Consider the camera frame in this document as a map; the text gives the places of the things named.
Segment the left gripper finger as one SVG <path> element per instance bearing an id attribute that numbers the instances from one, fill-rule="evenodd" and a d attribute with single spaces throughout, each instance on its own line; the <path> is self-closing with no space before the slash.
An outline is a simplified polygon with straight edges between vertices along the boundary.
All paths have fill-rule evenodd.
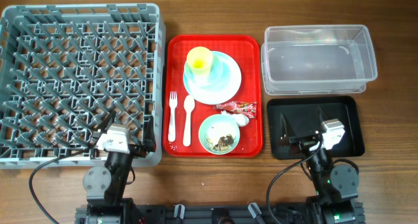
<path id="1" fill-rule="evenodd" d="M 156 151 L 156 141 L 153 128 L 153 116 L 150 116 L 148 122 L 144 126 L 143 146 L 147 152 Z"/>
<path id="2" fill-rule="evenodd" d="M 116 112 L 111 110 L 107 117 L 99 124 L 99 133 L 105 133 L 113 124 L 116 117 Z"/>

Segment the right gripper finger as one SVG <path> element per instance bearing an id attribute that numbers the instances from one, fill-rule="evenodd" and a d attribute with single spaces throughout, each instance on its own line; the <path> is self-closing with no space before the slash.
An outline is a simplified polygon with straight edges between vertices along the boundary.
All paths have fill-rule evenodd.
<path id="1" fill-rule="evenodd" d="M 323 112 L 323 110 L 320 106 L 316 107 L 316 112 L 317 112 L 317 115 L 319 117 L 319 122 L 320 123 L 323 123 L 324 121 L 329 120 L 329 118 L 325 115 L 325 113 Z"/>
<path id="2" fill-rule="evenodd" d="M 280 146 L 290 146 L 293 143 L 295 138 L 295 133 L 289 120 L 286 118 L 285 114 L 280 114 L 280 127 L 281 127 L 281 136 L 279 145 Z"/>

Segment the white plastic fork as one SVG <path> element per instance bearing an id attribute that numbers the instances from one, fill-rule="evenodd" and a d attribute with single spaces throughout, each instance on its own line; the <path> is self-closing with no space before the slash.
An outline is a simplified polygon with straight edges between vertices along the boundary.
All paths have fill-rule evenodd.
<path id="1" fill-rule="evenodd" d="M 177 93 L 175 91 L 170 92 L 169 108 L 170 108 L 170 119 L 169 119 L 169 131 L 168 141 L 174 142 L 176 140 L 176 107 L 178 105 Z"/>

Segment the food leftovers rice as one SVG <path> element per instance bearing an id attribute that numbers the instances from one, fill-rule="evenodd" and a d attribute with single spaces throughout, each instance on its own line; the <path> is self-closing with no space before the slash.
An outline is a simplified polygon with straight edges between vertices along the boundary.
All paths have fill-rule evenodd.
<path id="1" fill-rule="evenodd" d="M 205 133 L 206 147 L 216 153 L 229 150 L 235 142 L 236 128 L 229 122 L 216 122 Z"/>

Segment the green bowl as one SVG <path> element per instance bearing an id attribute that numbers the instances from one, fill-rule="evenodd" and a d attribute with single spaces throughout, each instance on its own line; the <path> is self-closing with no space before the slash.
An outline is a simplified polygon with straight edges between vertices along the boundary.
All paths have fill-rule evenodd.
<path id="1" fill-rule="evenodd" d="M 213 152 L 213 151 L 209 150 L 206 147 L 205 133 L 206 133 L 208 127 L 211 126 L 211 124 L 216 123 L 216 122 L 224 122 L 224 121 L 225 122 L 229 122 L 229 123 L 231 123 L 231 124 L 233 124 L 235 126 L 235 128 L 236 128 L 236 138 L 235 138 L 234 144 L 232 145 L 232 147 L 229 150 L 227 150 L 226 152 L 223 152 L 223 153 L 216 153 L 216 152 Z M 222 115 L 222 114 L 215 114 L 215 115 L 212 115 L 212 116 L 207 117 L 202 122 L 202 124 L 201 124 L 201 126 L 199 128 L 199 142 L 200 142 L 201 146 L 208 153 L 210 153 L 212 155 L 226 155 L 228 153 L 231 153 L 237 147 L 237 145 L 239 143 L 239 140 L 240 140 L 240 129 L 239 129 L 239 126 L 236 124 L 236 122 L 233 119 L 231 119 L 228 116 Z"/>

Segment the yellow plastic cup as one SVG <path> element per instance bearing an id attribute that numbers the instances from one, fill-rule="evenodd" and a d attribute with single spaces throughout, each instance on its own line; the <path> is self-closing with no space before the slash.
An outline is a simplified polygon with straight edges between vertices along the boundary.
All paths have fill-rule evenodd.
<path id="1" fill-rule="evenodd" d="M 207 76 L 212 68 L 213 54 L 203 46 L 192 48 L 186 58 L 191 72 L 197 76 Z"/>

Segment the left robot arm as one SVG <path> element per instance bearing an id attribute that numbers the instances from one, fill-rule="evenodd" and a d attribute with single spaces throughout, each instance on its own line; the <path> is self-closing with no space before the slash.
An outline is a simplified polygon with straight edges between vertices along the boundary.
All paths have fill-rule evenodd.
<path id="1" fill-rule="evenodd" d="M 108 153 L 103 166 L 89 169 L 84 178 L 87 208 L 77 211 L 76 223 L 145 223 L 146 218 L 132 198 L 123 198 L 135 157 L 146 157 L 156 150 L 153 117 L 145 128 L 143 142 L 131 142 L 130 130 L 114 122 L 116 112 L 109 115 L 93 130 L 95 145 Z"/>

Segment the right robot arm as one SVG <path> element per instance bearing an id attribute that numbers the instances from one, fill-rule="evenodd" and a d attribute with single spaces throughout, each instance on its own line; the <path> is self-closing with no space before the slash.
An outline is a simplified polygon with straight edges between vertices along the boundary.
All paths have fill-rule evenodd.
<path id="1" fill-rule="evenodd" d="M 296 136 L 285 114 L 280 114 L 282 136 L 280 146 L 288 146 L 291 155 L 302 156 L 299 165 L 306 164 L 310 180 L 317 192 L 306 199 L 312 223 L 354 223 L 353 200 L 359 196 L 359 168 L 348 159 L 333 160 L 330 150 L 340 143 L 345 128 L 338 119 L 328 119 L 320 108 L 320 129 L 312 135 Z"/>

